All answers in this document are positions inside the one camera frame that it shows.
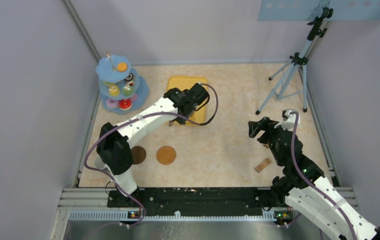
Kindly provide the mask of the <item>green frosted donut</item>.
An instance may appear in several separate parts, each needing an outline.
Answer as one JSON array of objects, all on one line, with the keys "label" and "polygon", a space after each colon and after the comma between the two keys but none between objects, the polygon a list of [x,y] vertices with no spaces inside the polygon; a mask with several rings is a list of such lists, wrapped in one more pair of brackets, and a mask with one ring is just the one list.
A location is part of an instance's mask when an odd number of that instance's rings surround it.
[{"label": "green frosted donut", "polygon": [[103,84],[107,87],[111,86],[111,85],[115,85],[115,83],[111,83],[111,82],[106,82],[104,81]]}]

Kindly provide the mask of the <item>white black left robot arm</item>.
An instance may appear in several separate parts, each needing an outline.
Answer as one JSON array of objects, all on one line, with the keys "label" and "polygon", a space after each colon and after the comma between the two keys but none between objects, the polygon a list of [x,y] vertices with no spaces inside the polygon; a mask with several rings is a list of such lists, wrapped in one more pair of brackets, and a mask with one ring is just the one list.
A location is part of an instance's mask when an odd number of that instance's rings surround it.
[{"label": "white black left robot arm", "polygon": [[206,83],[195,83],[190,89],[169,89],[157,102],[126,121],[106,123],[100,130],[94,166],[104,171],[121,188],[119,200],[127,207],[138,201],[137,183],[131,172],[132,148],[146,135],[165,123],[185,125],[198,123],[190,116],[210,100]]}]

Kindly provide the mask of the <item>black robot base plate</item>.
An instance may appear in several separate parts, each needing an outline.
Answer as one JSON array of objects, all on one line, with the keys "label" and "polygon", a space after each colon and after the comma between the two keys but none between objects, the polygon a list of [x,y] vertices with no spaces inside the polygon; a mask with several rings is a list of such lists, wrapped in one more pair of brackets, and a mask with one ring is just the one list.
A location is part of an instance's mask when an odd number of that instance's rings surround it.
[{"label": "black robot base plate", "polygon": [[172,216],[175,212],[184,217],[251,217],[272,210],[282,216],[290,211],[268,187],[146,187],[130,197],[112,190],[107,207],[145,209],[148,217]]}]

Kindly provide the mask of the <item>purple sprinkled donut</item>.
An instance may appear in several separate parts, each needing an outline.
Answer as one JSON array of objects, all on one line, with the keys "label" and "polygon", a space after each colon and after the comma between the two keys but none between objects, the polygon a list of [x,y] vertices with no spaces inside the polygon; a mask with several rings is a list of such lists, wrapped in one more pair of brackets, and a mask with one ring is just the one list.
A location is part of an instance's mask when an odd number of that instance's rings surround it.
[{"label": "purple sprinkled donut", "polygon": [[108,98],[105,103],[108,109],[115,109],[119,106],[119,100],[113,100],[110,98]]}]

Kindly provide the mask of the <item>green cream puff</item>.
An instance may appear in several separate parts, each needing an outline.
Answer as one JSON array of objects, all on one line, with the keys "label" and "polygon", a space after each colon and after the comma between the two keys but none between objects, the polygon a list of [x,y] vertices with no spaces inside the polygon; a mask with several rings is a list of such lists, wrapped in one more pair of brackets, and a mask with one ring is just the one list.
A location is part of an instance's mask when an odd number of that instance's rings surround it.
[{"label": "green cream puff", "polygon": [[134,94],[134,88],[133,85],[127,83],[123,88],[122,88],[122,94],[125,97],[130,97]]}]

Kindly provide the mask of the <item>yellow cream puff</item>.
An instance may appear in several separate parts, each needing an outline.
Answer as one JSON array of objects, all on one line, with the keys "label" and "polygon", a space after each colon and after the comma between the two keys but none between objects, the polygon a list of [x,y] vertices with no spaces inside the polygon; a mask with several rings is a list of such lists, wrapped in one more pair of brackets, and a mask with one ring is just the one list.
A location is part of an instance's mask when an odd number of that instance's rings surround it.
[{"label": "yellow cream puff", "polygon": [[116,97],[120,94],[120,88],[119,86],[112,84],[108,87],[108,93],[112,97]]}]

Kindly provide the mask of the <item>pink cupcake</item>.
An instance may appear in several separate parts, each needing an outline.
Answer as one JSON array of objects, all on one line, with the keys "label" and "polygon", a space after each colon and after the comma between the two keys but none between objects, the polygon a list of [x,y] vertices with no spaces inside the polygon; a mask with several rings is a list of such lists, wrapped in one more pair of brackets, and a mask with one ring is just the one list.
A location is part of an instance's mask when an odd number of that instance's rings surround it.
[{"label": "pink cupcake", "polygon": [[129,98],[132,102],[135,102],[136,100],[138,100],[138,94],[137,93],[135,93],[133,96],[131,96],[130,98]]}]

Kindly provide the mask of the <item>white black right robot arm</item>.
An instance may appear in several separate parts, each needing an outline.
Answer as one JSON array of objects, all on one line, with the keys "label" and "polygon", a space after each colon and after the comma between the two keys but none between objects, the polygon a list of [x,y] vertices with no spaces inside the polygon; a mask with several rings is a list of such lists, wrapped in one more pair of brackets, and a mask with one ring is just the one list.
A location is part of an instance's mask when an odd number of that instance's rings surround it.
[{"label": "white black right robot arm", "polygon": [[357,212],[321,168],[304,155],[296,127],[284,129],[268,117],[248,122],[249,137],[262,133],[258,142],[266,145],[283,167],[283,177],[272,181],[272,202],[298,211],[332,240],[380,240],[380,227]]}]

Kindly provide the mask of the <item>red frosted donut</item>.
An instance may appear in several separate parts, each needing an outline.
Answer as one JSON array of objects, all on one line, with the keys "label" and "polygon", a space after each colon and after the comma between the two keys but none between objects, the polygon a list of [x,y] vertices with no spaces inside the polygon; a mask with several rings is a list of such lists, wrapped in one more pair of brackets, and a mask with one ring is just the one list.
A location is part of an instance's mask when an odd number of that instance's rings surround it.
[{"label": "red frosted donut", "polygon": [[127,110],[131,109],[132,106],[133,106],[133,103],[129,98],[122,99],[118,103],[118,107],[121,111],[127,111]]}]

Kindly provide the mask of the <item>chocolate swirl roll cake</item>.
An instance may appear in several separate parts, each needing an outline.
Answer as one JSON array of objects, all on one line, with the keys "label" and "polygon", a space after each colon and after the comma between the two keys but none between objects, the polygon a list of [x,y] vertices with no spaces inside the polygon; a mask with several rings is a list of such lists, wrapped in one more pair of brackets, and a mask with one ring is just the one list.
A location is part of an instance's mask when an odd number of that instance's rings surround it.
[{"label": "chocolate swirl roll cake", "polygon": [[133,81],[134,77],[135,77],[134,74],[130,72],[123,80],[128,83],[128,82]]}]

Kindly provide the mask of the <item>round orange biscuit top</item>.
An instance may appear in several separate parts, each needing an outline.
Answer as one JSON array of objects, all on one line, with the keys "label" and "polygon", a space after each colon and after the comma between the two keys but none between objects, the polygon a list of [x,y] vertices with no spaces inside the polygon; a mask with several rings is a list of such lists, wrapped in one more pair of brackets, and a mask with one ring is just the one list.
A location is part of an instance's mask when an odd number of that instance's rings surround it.
[{"label": "round orange biscuit top", "polygon": [[125,72],[128,69],[128,64],[126,62],[120,62],[116,65],[116,69],[119,72]]}]

